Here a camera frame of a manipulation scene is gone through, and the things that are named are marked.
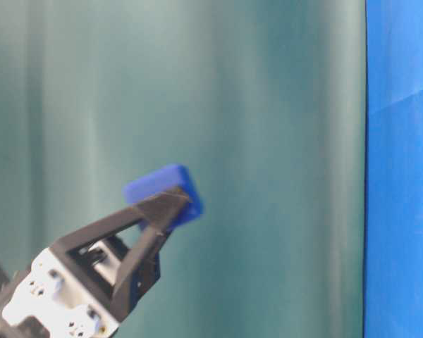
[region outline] green backdrop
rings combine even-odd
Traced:
[[[363,0],[0,1],[1,262],[184,163],[119,337],[361,337],[364,46]]]

